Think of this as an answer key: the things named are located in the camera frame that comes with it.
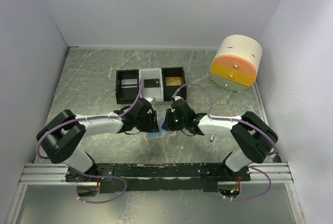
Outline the beige leather card holder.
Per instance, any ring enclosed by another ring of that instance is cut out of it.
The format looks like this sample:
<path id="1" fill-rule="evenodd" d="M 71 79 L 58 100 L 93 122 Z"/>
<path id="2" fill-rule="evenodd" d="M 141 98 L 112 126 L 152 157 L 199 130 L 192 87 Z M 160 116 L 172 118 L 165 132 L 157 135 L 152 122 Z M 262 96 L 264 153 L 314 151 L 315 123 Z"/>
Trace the beige leather card holder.
<path id="1" fill-rule="evenodd" d="M 167 130 L 164 130 L 162 128 L 162 125 L 163 125 L 164 121 L 165 121 L 165 115 L 160 116 L 157 119 L 157 124 L 158 124 L 159 131 L 158 132 L 154 132 L 154 133 L 143 133 L 144 139 L 147 141 L 149 139 L 176 136 L 176 132 L 175 131 L 167 131 Z"/>

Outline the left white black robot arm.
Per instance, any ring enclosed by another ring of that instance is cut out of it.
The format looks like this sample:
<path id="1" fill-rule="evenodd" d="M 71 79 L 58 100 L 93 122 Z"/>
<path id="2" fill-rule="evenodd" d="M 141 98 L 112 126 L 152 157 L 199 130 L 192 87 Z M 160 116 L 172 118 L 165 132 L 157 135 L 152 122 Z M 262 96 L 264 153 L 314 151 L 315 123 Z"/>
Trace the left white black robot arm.
<path id="1" fill-rule="evenodd" d="M 157 113 L 152 107 L 154 100 L 143 97 L 129 107 L 95 116 L 63 110 L 37 134 L 36 154 L 53 164 L 72 167 L 86 182 L 93 181 L 98 175 L 98 165 L 87 152 L 78 149 L 80 141 L 105 133 L 158 132 Z"/>

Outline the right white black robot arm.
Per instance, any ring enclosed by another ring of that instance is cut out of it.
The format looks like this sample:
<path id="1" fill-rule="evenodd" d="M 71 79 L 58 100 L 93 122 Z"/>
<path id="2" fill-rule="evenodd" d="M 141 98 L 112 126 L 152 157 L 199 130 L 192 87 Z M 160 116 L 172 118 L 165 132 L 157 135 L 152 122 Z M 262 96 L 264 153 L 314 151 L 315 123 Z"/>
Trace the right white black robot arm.
<path id="1" fill-rule="evenodd" d="M 196 113 L 185 100 L 178 99 L 166 110 L 162 129 L 181 131 L 193 135 L 225 135 L 236 141 L 238 148 L 224 159 L 221 176 L 226 181 L 234 180 L 243 167 L 264 162 L 267 156 L 276 153 L 278 135 L 255 113 L 222 117 L 209 113 Z"/>

